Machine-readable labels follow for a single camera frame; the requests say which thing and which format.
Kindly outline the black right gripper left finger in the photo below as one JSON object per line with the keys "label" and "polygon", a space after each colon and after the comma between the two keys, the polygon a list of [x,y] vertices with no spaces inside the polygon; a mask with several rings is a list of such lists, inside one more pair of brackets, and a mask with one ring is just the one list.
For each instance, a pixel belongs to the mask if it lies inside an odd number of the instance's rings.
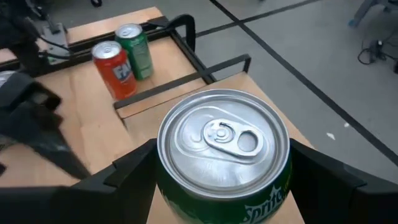
{"label": "black right gripper left finger", "polygon": [[0,224],[146,224],[156,139],[73,186],[0,188]]}

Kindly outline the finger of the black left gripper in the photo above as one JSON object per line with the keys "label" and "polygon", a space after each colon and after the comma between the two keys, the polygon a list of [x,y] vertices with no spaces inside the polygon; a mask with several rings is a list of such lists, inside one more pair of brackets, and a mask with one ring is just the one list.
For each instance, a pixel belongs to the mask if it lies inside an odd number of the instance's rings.
{"label": "finger of the black left gripper", "polygon": [[57,128],[50,131],[38,128],[15,129],[9,133],[9,137],[31,147],[41,157],[76,179],[84,179],[91,175]]}

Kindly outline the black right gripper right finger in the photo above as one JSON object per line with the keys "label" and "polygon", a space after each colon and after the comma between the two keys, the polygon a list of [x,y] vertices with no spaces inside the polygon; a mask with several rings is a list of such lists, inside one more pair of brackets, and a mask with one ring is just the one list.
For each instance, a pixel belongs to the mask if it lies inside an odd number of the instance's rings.
{"label": "black right gripper right finger", "polygon": [[291,191],[306,224],[398,224],[398,184],[294,139]]}

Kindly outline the green Sprite can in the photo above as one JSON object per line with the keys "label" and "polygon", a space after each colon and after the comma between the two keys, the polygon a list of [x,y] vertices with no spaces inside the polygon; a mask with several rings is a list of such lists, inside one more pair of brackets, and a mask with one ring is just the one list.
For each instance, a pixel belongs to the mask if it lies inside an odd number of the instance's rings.
{"label": "green Sprite can", "polygon": [[144,80],[153,72],[147,36],[139,24],[124,24],[115,30],[115,40],[127,52],[136,80]]}
{"label": "green Sprite can", "polygon": [[186,97],[157,135],[157,185],[183,224],[261,224],[290,191],[287,128],[265,101],[239,90]]}

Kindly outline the black aluminium table frame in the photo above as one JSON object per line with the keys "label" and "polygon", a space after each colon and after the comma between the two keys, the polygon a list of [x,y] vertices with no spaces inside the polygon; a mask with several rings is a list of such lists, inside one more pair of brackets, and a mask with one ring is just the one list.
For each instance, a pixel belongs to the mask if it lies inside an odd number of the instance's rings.
{"label": "black aluminium table frame", "polygon": [[[156,17],[140,24],[149,41],[166,36],[173,38],[182,51],[187,53],[187,58],[192,65],[203,71],[204,65],[194,54],[196,46],[196,33],[194,18],[182,14],[169,21],[166,17]],[[7,17],[0,14],[0,49],[17,49],[15,60],[0,63],[0,72],[15,71],[12,76],[30,76],[32,78],[56,72],[88,61],[88,51],[105,40],[114,39],[115,34],[108,32],[72,43],[63,47],[69,55],[61,56],[51,54],[48,50],[39,50],[35,41],[40,34],[30,20],[21,17]]]}

